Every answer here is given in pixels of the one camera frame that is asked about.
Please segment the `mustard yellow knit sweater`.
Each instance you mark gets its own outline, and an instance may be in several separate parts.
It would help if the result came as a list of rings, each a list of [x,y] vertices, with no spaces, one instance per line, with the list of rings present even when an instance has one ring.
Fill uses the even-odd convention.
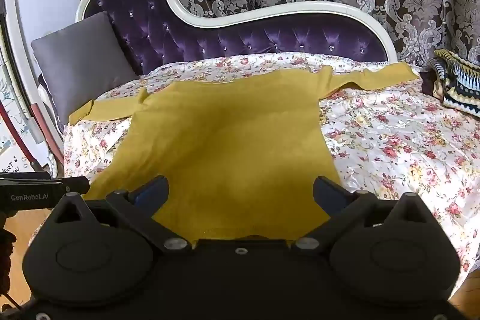
[[[112,163],[86,198],[133,191],[162,175],[168,200],[154,220],[186,240],[262,235],[293,241],[328,220],[313,197],[338,181],[320,131],[319,102],[343,87],[383,89],[415,79],[409,65],[335,74],[273,71],[226,83],[177,81],[157,93],[90,101],[70,122],[130,118]]]

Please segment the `red vacuum pole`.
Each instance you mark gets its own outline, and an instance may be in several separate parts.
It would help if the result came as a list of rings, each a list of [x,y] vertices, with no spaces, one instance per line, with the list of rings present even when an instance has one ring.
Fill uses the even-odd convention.
[[[1,115],[1,118],[2,118],[3,122],[7,126],[10,134],[14,138],[16,144],[19,146],[20,150],[22,151],[22,153],[24,154],[26,159],[29,161],[30,167],[32,167],[32,169],[35,172],[42,172],[43,171],[42,166],[39,164],[38,160],[35,159],[35,157],[33,157],[33,155],[30,153],[28,147],[26,146],[26,144],[24,143],[24,141],[20,137],[20,135],[17,132],[13,122],[10,120],[10,117],[9,117],[5,107],[3,106],[3,104],[1,102],[0,102],[0,115]]]

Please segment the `floral bedspread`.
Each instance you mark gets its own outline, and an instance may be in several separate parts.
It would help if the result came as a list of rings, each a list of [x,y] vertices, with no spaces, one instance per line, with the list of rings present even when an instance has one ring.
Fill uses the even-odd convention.
[[[100,98],[156,93],[177,81],[223,83],[323,67],[335,75],[381,69],[333,55],[236,55],[163,65]],[[479,121],[423,93],[420,78],[376,91],[341,88],[320,100],[319,111],[319,131],[341,185],[384,201],[416,193],[456,249],[459,281],[467,280],[479,251]]]

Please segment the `grey square cushion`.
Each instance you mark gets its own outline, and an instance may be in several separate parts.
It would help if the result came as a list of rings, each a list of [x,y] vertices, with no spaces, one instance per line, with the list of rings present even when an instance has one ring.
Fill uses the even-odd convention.
[[[86,102],[137,78],[105,12],[33,40],[31,46],[64,125]]]

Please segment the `striped crochet blanket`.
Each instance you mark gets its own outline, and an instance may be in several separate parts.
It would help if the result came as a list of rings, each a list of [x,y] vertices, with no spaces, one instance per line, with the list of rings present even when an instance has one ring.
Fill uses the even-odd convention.
[[[436,49],[420,73],[422,92],[443,106],[479,117],[479,65],[447,49]]]

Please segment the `purple tufted chaise lounge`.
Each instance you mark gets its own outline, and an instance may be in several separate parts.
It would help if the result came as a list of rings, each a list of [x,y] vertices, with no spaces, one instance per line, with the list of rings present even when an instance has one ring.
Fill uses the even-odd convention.
[[[247,54],[398,60],[389,34],[374,17],[333,1],[285,3],[207,18],[190,13],[180,0],[80,0],[76,20],[102,12],[139,75],[169,63]]]

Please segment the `white door frame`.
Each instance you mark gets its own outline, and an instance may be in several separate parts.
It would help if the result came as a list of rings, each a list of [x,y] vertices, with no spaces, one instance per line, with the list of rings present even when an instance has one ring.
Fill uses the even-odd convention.
[[[48,106],[38,92],[40,86],[32,64],[32,56],[24,39],[18,1],[3,0],[3,3],[7,40],[11,53],[10,67],[16,72],[17,85],[24,98],[29,117],[32,119],[30,124],[40,132],[55,162],[63,166],[62,140],[55,122],[50,118]]]

